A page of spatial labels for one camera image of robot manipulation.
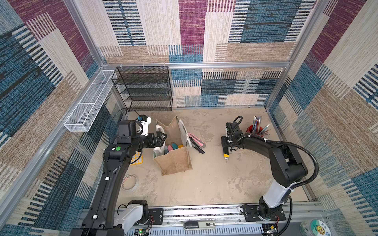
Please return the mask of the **green Christmas burlap tote bag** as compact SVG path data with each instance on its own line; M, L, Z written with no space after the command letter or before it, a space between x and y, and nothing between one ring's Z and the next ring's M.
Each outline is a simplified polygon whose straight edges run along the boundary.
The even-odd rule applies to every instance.
M175 117L169 125L156 121L156 131L167 134L167 139L165 140L166 146L172 143L183 145L182 148L173 149L168 154L164 154L164 147L154 148L153 158L161 170L161 175L167 176L191 170L193 167L189 148L192 147L192 144L182 120Z

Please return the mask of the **black grey utility knife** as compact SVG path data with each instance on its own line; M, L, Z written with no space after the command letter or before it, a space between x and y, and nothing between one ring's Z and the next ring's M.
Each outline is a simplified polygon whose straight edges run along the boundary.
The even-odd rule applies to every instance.
M192 146L201 154L205 154L205 151L194 141L192 137L190 137L190 141Z

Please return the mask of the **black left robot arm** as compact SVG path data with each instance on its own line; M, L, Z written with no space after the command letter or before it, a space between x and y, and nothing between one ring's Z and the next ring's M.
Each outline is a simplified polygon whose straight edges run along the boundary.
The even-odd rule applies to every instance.
M124 236L136 223L150 219L145 200L131 201L127 208L116 213L116 203L124 176L137 152L145 148L163 147L165 133L149 133L151 118L146 115L136 120L119 122L118 133L103 153L103 173L89 211L72 236Z

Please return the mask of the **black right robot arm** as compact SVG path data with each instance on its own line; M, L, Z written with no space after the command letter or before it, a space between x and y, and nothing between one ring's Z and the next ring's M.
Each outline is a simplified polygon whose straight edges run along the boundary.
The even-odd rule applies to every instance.
M221 137L223 156L229 159L229 152L238 149L248 149L267 157L270 161L273 181L268 191L260 198L258 206L244 208L242 213L249 221L257 217L260 221L269 221L279 216L282 205L290 197L290 193L315 180L319 174L319 163L315 156L304 147L284 141L274 141L253 133L243 133L239 124L243 117L238 116L233 122L225 125L226 134ZM308 169L299 150L305 152L313 162L313 174L306 180Z

